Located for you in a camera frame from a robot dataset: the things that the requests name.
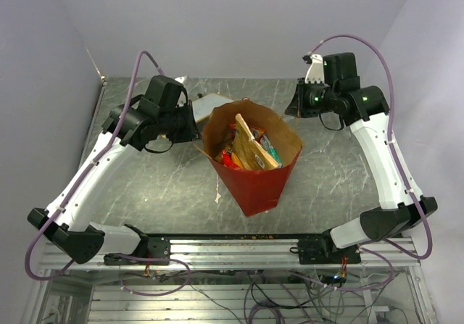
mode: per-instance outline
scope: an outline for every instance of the robotic arm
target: robotic arm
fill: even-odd
[[[310,68],[306,76],[298,80],[286,114],[320,117],[325,112],[336,113],[341,126],[349,127],[360,142],[377,185],[380,203],[380,207],[323,233],[328,242],[327,249],[380,241],[417,225],[421,221],[418,211],[389,151],[389,106],[382,91],[375,86],[360,87],[352,53],[325,57],[312,54],[304,59]],[[187,103],[179,107],[177,103],[181,94],[184,94]],[[146,148],[150,141],[162,134],[172,144],[200,137],[186,89],[181,83],[162,75],[152,78],[144,95],[132,98],[128,113],[123,114],[122,127],[115,136],[122,114],[123,106],[111,111],[90,156],[70,184],[46,209],[35,208],[28,216],[28,221],[37,229],[49,223],[45,236],[78,264],[97,254],[121,253],[134,257],[153,254],[145,233],[130,225],[114,227],[92,223],[92,209],[100,193],[127,159],[143,149],[155,152]],[[95,160],[96,154],[109,146],[111,139],[109,151]],[[435,198],[423,196],[409,174],[396,142],[394,146],[415,194],[420,197],[423,211],[430,215],[437,209]],[[68,196],[70,198],[63,208],[62,201]],[[50,222],[58,211],[61,214]]]
[[[389,106],[381,89],[360,87],[353,53],[304,56],[310,65],[297,89],[287,115],[319,117],[325,112],[339,116],[341,128],[349,127],[362,147],[377,186],[380,207],[374,208],[348,223],[330,230],[337,248],[346,248],[366,241],[380,241],[416,226],[420,216],[399,174],[401,165],[412,191],[420,197],[426,216],[436,211],[434,197],[425,197],[410,174],[398,144],[387,137]],[[395,163],[389,144],[393,143],[399,157]]]

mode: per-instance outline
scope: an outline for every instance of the red paper bag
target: red paper bag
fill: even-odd
[[[241,114],[249,126],[263,128],[282,160],[282,168],[274,170],[234,170],[216,162],[214,158],[230,139],[229,124]],[[283,187],[290,176],[303,142],[299,136],[273,110],[249,100],[235,101],[214,108],[203,128],[204,153],[249,217],[277,206]]]

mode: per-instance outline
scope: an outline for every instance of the gray marble tabletop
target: gray marble tabletop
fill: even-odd
[[[121,104],[129,78],[107,78],[85,149],[90,152],[109,111]],[[135,94],[149,79],[140,79]],[[282,114],[296,85],[293,79],[192,78],[188,91],[249,97]],[[326,115],[336,127],[338,119]],[[326,130],[318,119],[284,117],[304,141],[303,151],[276,208],[245,217],[208,159],[192,143],[176,144],[165,154],[146,151],[116,173],[93,221],[132,224],[146,233],[312,233],[322,232],[378,206],[373,176],[361,148],[347,129]],[[149,146],[167,146],[159,140]]]

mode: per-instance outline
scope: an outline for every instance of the gray stone surface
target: gray stone surface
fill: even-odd
[[[140,79],[136,94],[149,79]],[[129,78],[108,78],[90,152],[109,111],[121,104]],[[222,94],[249,97],[282,114],[295,89],[295,80],[191,79],[189,96]],[[145,151],[117,172],[93,221],[108,225],[130,223],[153,233],[311,233],[340,225],[378,206],[372,174],[361,148],[347,129],[325,130],[317,119],[284,117],[304,141],[304,149],[279,204],[268,213],[245,217],[205,156],[192,143],[176,144],[165,154]],[[338,119],[326,115],[328,125]],[[158,140],[153,149],[168,146]]]

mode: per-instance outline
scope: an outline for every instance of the white wall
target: white wall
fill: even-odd
[[[32,281],[26,217],[78,166],[101,83],[60,0],[0,0],[2,323],[19,323]]]
[[[463,38],[464,0],[407,0],[381,45],[396,88],[399,144],[424,194],[439,204],[423,268],[442,323],[463,321]],[[379,63],[365,80],[386,91]],[[422,225],[413,237],[425,251]]]
[[[63,0],[103,75],[130,75],[147,49],[168,75],[245,78],[302,76],[301,56],[340,32],[379,45],[405,1]],[[339,41],[325,52],[345,48]],[[357,46],[360,71],[370,58]],[[142,66],[141,76],[153,74]]]

